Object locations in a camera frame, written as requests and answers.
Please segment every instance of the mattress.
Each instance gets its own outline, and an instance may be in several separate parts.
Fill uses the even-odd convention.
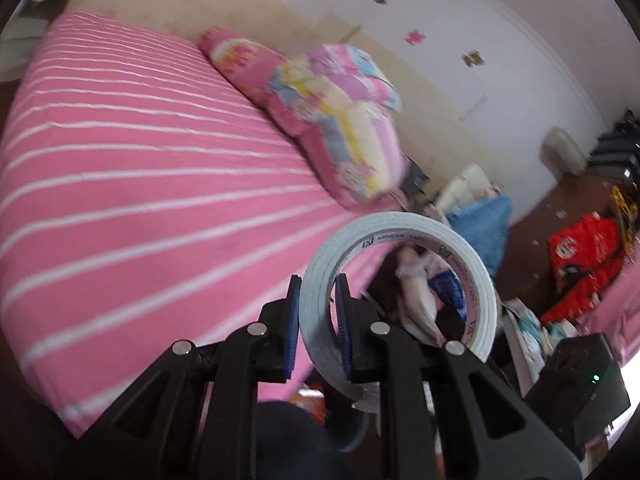
[[[188,41],[84,12],[52,25],[0,146],[0,322],[76,435],[177,339],[225,338],[284,297],[347,211]],[[347,268],[352,293],[388,247]],[[284,399],[293,378],[262,384]]]

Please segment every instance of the metal screw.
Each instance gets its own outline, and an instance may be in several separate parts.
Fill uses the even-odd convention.
[[[171,346],[171,350],[173,350],[176,355],[186,355],[191,352],[191,342],[186,339],[181,339]]]
[[[370,330],[377,335],[387,335],[391,332],[391,327],[384,321],[376,321],[371,323]]]
[[[449,341],[445,347],[451,355],[462,355],[465,353],[465,346],[460,341]]]
[[[246,328],[246,331],[251,335],[265,335],[267,333],[267,326],[264,323],[251,323]]]

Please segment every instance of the cushion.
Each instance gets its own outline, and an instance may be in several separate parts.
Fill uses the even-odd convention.
[[[209,29],[198,47],[212,65],[256,106],[266,106],[266,86],[286,58],[228,28]]]
[[[400,97],[366,52],[323,45],[277,67],[269,90],[271,117],[298,138],[342,206],[370,202],[402,183],[408,160],[391,117]]]

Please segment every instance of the tape roll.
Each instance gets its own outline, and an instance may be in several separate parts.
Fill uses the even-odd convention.
[[[408,242],[439,254],[460,279],[467,322],[463,342],[486,361],[494,342],[494,286],[480,256],[452,229],[413,213],[383,212],[359,218],[336,231],[306,268],[300,288],[300,332],[318,372],[366,412],[379,407],[378,385],[351,384],[331,328],[330,297],[335,277],[360,251],[384,242]]]

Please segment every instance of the pink sticker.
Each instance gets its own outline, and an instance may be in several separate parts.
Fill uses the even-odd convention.
[[[411,46],[414,46],[419,43],[422,43],[425,37],[426,36],[423,33],[421,33],[417,28],[414,28],[414,30],[412,30],[406,35],[404,40]]]

